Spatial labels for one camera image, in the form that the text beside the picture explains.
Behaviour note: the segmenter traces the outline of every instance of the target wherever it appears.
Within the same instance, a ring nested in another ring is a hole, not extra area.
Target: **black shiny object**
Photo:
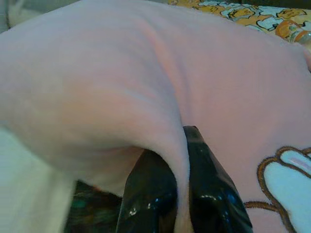
[[[252,233],[239,193],[199,130],[184,127],[190,158],[190,217],[195,233]]]
[[[176,179],[158,154],[145,150],[126,181],[116,233],[172,233],[176,212]]]

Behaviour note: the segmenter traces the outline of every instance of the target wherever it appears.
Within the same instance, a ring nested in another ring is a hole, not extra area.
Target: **cartoon character print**
[[[199,6],[200,0],[169,0],[168,3],[173,6],[196,8]]]
[[[280,214],[291,233],[311,229],[311,148],[282,147],[275,156],[264,159],[257,169],[263,193],[270,203],[246,202],[246,208],[261,208]]]
[[[275,28],[283,21],[287,19],[292,19],[296,16],[304,16],[307,13],[302,9],[283,9],[276,13],[276,15],[271,15],[270,17],[257,21],[257,25],[266,29],[267,31],[273,31]]]
[[[276,27],[287,19],[300,24],[304,30],[311,30],[311,23],[307,19],[307,10],[202,0],[170,1],[171,5],[185,6],[212,13],[266,33],[274,33]]]

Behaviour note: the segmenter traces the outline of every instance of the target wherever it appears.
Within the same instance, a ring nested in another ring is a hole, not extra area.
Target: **white fabric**
[[[75,182],[0,130],[0,232],[63,231]]]

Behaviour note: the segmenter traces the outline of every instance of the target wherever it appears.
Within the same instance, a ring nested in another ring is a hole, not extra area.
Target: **brown outline stitching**
[[[302,154],[304,157],[311,159],[307,154],[311,153],[311,148],[306,148],[303,150],[299,150],[297,148],[294,147],[290,147],[290,146],[285,146],[285,147],[281,147],[280,149],[278,149],[276,151],[275,156],[272,157],[268,157],[266,159],[264,159],[258,166],[257,169],[257,178],[258,178],[258,182],[260,184],[261,190],[263,191],[263,193],[266,195],[266,197],[272,202],[272,204],[268,204],[266,202],[261,202],[261,201],[249,201],[245,203],[246,208],[263,208],[263,209],[267,209],[267,210],[271,210],[271,211],[275,211],[275,209],[277,209],[281,216],[282,222],[285,225],[286,229],[291,232],[291,233],[296,233],[296,230],[294,229],[293,225],[290,222],[289,216],[287,211],[284,209],[284,207],[273,197],[273,195],[269,192],[269,189],[265,183],[264,180],[264,169],[266,168],[266,166],[272,162],[277,162],[280,163],[284,166],[287,166],[291,169],[297,170],[299,172],[301,172],[302,174],[304,174],[305,176],[307,176],[308,178],[311,178],[311,175],[306,173],[304,170],[297,168],[291,164],[285,163],[281,160],[281,155],[282,153],[289,151],[289,150],[293,150],[296,151],[300,154]]]
[[[246,208],[260,208],[260,209],[265,209],[265,210],[270,210],[278,213],[278,209],[276,206],[269,204],[264,201],[248,201],[244,203],[244,206]]]

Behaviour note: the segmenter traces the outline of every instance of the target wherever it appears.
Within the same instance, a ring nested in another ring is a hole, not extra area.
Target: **patterned fabric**
[[[304,30],[311,31],[311,10],[200,0],[169,0],[169,4],[219,15],[270,34],[275,34],[276,27],[287,19],[295,21]]]
[[[65,233],[114,233],[121,198],[78,182]]]

